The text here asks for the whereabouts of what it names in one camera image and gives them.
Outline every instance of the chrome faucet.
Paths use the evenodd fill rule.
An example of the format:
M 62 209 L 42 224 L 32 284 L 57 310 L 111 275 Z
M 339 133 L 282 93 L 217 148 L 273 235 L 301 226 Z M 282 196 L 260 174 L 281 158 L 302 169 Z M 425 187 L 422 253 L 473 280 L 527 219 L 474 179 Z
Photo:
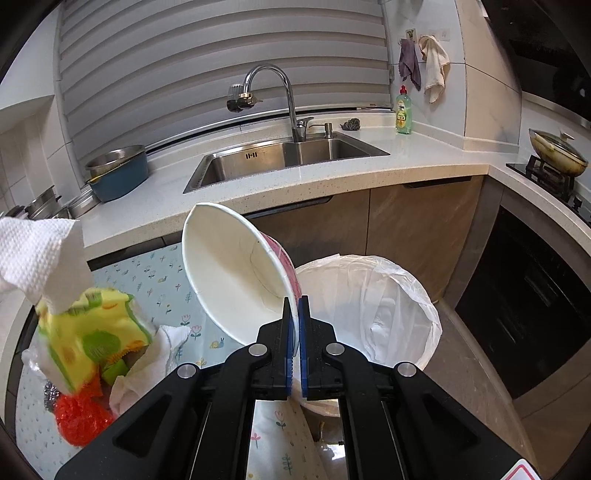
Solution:
M 291 82 L 283 70 L 278 66 L 271 63 L 261 63 L 251 69 L 250 72 L 244 77 L 244 83 L 242 85 L 232 85 L 228 92 L 228 100 L 226 106 L 231 112 L 242 112 L 247 108 L 252 108 L 255 103 L 262 102 L 256 98 L 251 92 L 252 79 L 261 70 L 270 70 L 279 75 L 279 78 L 285 86 L 287 92 L 287 107 L 290 111 L 290 122 L 291 122 L 291 134 L 293 135 L 294 142 L 305 142 L 306 141 L 306 129 L 308 122 L 314 117 L 309 116 L 298 120 L 296 118 L 296 107 L 294 106 L 294 93 L 291 89 Z

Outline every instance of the cabinet door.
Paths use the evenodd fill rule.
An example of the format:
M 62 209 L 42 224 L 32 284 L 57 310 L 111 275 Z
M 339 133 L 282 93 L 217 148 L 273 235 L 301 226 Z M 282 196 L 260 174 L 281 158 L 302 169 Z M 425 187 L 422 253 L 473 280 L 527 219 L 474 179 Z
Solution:
M 369 190 L 334 195 L 328 202 L 250 220 L 277 240 L 295 267 L 334 254 L 365 255 Z
M 482 177 L 372 189 L 367 255 L 412 273 L 432 301 L 449 282 L 478 203 Z

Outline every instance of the green dish soap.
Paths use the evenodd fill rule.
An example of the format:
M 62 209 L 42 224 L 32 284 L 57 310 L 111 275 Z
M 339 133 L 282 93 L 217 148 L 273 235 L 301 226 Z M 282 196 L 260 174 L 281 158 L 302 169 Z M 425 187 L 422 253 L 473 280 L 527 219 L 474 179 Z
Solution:
M 396 97 L 396 131 L 409 134 L 413 129 L 413 103 L 402 85 L 400 95 Z

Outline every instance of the stainless steel sink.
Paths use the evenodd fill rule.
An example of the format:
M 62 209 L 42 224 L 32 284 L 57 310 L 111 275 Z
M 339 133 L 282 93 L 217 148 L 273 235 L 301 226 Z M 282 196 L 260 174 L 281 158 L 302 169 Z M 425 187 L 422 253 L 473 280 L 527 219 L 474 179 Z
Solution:
M 220 181 L 297 165 L 382 155 L 389 153 L 338 132 L 333 133 L 332 138 L 308 135 L 306 141 L 298 143 L 291 138 L 281 138 L 242 145 L 203 157 L 183 193 Z

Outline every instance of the red mesh scrubber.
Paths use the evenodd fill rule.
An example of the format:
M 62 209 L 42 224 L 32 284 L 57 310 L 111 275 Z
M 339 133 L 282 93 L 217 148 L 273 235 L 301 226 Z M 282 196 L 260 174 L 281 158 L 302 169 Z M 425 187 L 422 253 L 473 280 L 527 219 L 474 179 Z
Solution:
M 54 414 L 60 435 L 75 447 L 88 445 L 113 423 L 113 415 L 92 397 L 102 396 L 98 375 L 78 395 L 61 395 Z

